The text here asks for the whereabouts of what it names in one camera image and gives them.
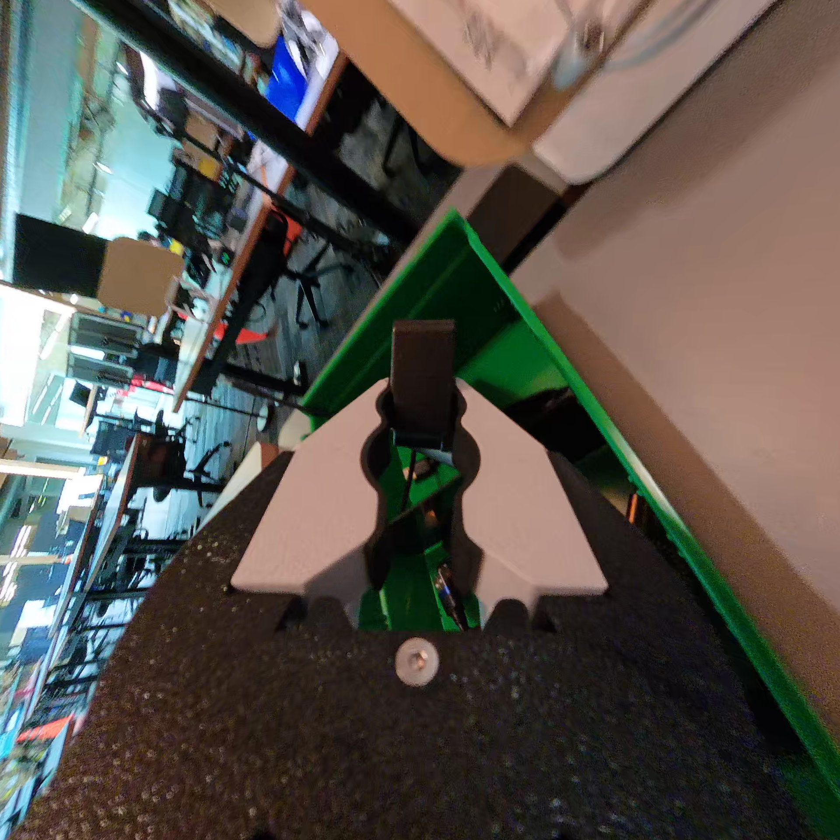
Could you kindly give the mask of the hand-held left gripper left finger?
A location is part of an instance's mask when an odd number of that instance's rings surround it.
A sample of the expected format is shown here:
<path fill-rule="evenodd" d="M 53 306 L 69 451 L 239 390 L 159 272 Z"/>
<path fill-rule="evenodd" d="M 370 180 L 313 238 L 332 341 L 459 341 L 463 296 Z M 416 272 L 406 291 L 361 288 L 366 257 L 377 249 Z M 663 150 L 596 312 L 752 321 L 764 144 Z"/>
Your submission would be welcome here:
<path fill-rule="evenodd" d="M 237 592 L 360 606 L 371 588 L 364 548 L 381 519 L 363 449 L 382 424 L 377 403 L 387 385 L 376 381 L 290 453 L 232 576 Z"/>

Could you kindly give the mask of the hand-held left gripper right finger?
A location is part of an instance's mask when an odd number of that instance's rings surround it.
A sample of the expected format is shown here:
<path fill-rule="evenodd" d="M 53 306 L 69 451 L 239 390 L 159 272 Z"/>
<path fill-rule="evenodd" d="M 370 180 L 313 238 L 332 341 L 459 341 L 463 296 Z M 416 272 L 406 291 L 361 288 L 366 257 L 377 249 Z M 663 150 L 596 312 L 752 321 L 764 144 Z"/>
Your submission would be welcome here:
<path fill-rule="evenodd" d="M 465 479 L 451 549 L 481 611 L 545 596 L 603 595 L 607 581 L 548 450 L 463 380 L 453 457 Z"/>

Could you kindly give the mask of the black usb hub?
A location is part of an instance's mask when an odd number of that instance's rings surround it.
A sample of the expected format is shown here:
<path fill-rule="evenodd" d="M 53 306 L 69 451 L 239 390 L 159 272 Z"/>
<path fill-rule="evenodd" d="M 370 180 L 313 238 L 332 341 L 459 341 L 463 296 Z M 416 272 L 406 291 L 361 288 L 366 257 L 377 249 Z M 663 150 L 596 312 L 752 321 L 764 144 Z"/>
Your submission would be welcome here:
<path fill-rule="evenodd" d="M 455 346 L 453 319 L 394 321 L 390 424 L 399 445 L 438 450 L 451 445 Z"/>

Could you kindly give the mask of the green plastic bin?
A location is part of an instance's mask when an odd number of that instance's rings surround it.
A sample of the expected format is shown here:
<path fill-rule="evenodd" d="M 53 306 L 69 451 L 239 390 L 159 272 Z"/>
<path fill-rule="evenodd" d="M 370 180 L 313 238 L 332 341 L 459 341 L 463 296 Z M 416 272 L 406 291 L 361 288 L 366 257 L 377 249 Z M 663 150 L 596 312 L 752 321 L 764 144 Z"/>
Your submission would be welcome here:
<path fill-rule="evenodd" d="M 551 386 L 570 387 L 795 731 L 809 758 L 785 763 L 784 778 L 816 831 L 838 838 L 839 758 L 832 734 L 584 378 L 455 210 L 382 286 L 308 388 L 305 408 L 336 414 L 386 377 L 392 325 L 400 319 L 456 320 L 455 372 L 498 407 Z"/>

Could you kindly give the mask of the black office chair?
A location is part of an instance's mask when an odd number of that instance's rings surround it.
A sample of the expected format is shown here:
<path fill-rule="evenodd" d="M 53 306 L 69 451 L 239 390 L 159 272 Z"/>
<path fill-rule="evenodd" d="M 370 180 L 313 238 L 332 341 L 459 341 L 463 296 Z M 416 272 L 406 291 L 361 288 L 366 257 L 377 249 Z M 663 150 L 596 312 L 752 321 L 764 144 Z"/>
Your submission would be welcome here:
<path fill-rule="evenodd" d="M 274 291 L 281 279 L 291 281 L 296 287 L 293 318 L 299 330 L 308 329 L 311 322 L 318 328 L 329 326 L 329 321 L 321 315 L 314 297 L 314 292 L 321 288 L 322 277 L 336 271 L 346 274 L 352 268 L 352 260 L 375 270 L 389 256 L 385 246 L 352 240 L 336 231 L 331 231 L 330 236 L 316 231 L 312 236 L 320 243 L 319 250 L 304 267 L 291 267 L 290 258 L 301 237 L 311 233 L 285 213 L 272 210 L 259 238 L 259 244 L 266 248 L 269 258 L 268 289 Z"/>

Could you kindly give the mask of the beige rounded board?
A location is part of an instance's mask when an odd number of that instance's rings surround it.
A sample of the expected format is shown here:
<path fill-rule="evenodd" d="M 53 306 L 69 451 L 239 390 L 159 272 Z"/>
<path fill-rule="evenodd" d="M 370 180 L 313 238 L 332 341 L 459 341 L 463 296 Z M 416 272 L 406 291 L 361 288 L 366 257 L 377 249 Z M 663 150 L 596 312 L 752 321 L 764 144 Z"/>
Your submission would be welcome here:
<path fill-rule="evenodd" d="M 137 316 L 159 317 L 179 286 L 184 259 L 146 241 L 119 237 L 104 252 L 94 298 Z"/>

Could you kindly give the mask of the black square panel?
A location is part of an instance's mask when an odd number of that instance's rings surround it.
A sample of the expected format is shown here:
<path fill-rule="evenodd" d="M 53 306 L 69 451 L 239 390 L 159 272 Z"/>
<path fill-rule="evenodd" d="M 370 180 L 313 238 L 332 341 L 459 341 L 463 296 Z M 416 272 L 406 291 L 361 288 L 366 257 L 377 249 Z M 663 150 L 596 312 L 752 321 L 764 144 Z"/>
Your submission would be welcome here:
<path fill-rule="evenodd" d="M 97 298 L 109 245 L 108 239 L 18 213 L 13 283 L 30 291 Z"/>

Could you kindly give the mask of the wooden display board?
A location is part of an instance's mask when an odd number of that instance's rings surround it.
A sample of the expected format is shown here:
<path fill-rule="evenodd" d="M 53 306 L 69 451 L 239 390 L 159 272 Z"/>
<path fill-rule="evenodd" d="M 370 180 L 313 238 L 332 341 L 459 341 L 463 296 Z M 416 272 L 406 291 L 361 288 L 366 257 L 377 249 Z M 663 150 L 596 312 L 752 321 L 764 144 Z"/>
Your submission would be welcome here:
<path fill-rule="evenodd" d="M 391 2 L 304 5 L 399 115 L 435 152 L 457 165 L 488 165 L 532 152 L 533 142 L 571 97 L 552 83 L 557 55 L 529 105 L 508 127 Z"/>

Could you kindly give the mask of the black metal pole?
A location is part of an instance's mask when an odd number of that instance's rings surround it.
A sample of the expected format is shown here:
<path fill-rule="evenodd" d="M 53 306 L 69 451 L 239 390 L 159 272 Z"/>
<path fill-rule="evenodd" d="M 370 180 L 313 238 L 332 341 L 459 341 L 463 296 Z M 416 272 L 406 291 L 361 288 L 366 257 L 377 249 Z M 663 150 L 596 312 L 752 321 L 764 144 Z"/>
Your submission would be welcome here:
<path fill-rule="evenodd" d="M 415 238 L 419 226 L 400 207 L 150 7 L 123 1 L 73 4 L 252 132 L 337 203 L 391 239 L 407 245 Z"/>

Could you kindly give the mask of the white clamp mount plate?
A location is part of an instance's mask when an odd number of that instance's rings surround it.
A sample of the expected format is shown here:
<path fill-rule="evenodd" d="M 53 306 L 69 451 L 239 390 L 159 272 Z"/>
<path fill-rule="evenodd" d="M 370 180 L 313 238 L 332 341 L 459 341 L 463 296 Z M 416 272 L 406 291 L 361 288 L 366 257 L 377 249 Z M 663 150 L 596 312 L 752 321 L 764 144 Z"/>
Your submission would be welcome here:
<path fill-rule="evenodd" d="M 771 1 L 588 2 L 552 70 L 567 104 L 532 144 L 570 185 L 594 180 L 758 22 Z"/>

